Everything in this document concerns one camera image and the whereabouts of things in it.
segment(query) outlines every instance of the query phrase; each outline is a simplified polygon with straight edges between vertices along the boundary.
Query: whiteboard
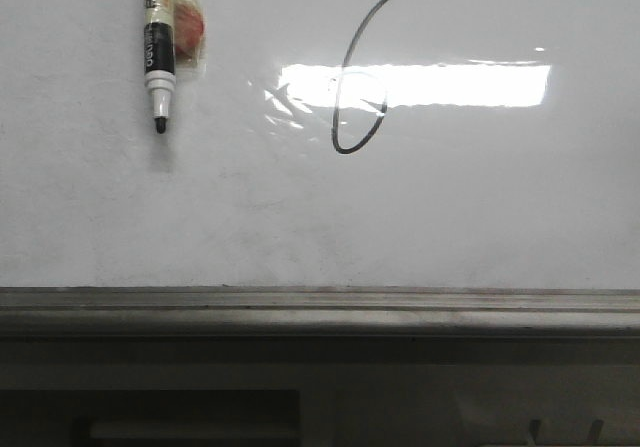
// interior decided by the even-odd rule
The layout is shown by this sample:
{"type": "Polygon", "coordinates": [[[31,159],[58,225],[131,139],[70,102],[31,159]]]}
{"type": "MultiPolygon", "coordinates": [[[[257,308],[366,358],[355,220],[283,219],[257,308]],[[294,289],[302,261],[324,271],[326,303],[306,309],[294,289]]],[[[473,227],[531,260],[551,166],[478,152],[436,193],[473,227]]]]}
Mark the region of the whiteboard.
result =
{"type": "Polygon", "coordinates": [[[0,286],[637,287],[639,0],[201,1],[160,137],[142,0],[0,0],[0,286]]]}

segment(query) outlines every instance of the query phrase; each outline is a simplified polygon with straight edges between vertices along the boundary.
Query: black band on marker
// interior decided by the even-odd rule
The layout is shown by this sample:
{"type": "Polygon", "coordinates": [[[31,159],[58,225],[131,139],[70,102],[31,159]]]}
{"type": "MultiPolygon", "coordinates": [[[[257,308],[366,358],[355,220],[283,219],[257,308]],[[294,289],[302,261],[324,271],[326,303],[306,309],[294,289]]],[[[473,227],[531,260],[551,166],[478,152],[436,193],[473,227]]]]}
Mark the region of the black band on marker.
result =
{"type": "Polygon", "coordinates": [[[154,22],[144,28],[144,65],[147,73],[154,70],[176,73],[173,29],[170,25],[154,22]]]}

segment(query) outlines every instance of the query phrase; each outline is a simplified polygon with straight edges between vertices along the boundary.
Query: whiteboard frame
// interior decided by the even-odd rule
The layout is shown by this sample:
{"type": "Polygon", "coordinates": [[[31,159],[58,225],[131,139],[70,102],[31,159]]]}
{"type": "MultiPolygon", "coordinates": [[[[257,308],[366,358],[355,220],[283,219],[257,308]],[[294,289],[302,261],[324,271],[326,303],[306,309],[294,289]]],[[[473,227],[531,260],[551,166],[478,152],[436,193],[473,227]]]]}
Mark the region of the whiteboard frame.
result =
{"type": "Polygon", "coordinates": [[[640,337],[640,290],[3,288],[0,337],[640,337]]]}

